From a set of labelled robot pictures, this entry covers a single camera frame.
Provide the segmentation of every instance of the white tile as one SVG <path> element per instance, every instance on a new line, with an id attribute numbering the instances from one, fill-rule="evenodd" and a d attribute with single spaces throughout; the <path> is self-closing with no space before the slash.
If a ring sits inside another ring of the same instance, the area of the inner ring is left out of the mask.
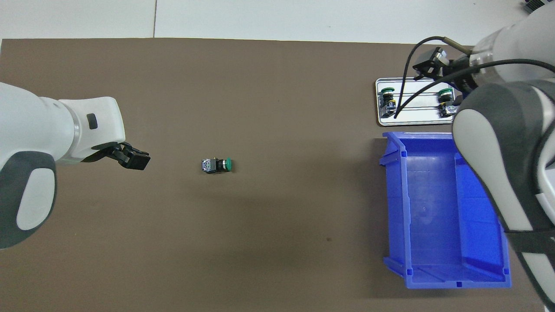
<path id="1" fill-rule="evenodd" d="M 506 0 L 158 0 L 155 37 L 474 45 L 527 15 Z"/>
<path id="2" fill-rule="evenodd" d="M 152 37 L 156 0 L 0 1 L 0 38 Z"/>

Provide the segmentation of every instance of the blue bin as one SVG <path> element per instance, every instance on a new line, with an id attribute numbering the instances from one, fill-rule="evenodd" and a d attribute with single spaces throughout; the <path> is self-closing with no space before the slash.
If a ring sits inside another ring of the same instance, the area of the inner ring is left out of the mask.
<path id="1" fill-rule="evenodd" d="M 503 228 L 451 133 L 384 137 L 387 267 L 407 288 L 511 287 Z"/>

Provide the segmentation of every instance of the brown table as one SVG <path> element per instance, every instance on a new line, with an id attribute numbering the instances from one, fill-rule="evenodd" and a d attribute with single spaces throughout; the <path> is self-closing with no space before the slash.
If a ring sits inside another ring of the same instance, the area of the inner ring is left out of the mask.
<path id="1" fill-rule="evenodd" d="M 42 228 L 0 251 L 2 311 L 541 311 L 510 289 L 410 290 L 387 255 L 374 82 L 411 46 L 213 39 L 4 40 L 0 81 L 117 99 L 145 171 L 58 168 Z M 231 157 L 207 175 L 203 158 Z"/>

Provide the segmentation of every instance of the small electronic component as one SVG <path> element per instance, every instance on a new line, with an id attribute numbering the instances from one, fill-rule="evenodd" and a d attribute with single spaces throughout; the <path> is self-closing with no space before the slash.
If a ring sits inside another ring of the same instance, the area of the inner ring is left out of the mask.
<path id="1" fill-rule="evenodd" d="M 442 118 L 453 116 L 457 113 L 458 107 L 455 105 L 455 101 L 453 101 L 453 89 L 446 88 L 440 90 L 437 93 L 437 101 L 440 103 L 438 108 Z"/>
<path id="2" fill-rule="evenodd" d="M 397 110 L 397 103 L 393 99 L 393 91 L 395 91 L 395 88 L 391 87 L 381 89 L 380 116 L 382 118 L 392 116 Z"/>
<path id="3" fill-rule="evenodd" d="M 207 158 L 203 159 L 203 171 L 206 173 L 222 173 L 222 172 L 229 172 L 233 166 L 231 162 L 231 158 L 226 159 L 218 159 L 214 158 Z"/>

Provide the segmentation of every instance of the black strap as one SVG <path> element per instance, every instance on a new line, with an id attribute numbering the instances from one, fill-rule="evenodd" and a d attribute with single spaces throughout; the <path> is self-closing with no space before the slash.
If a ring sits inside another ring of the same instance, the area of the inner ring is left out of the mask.
<path id="1" fill-rule="evenodd" d="M 538 231 L 507 231 L 505 235 L 518 253 L 555 254 L 555 228 Z"/>

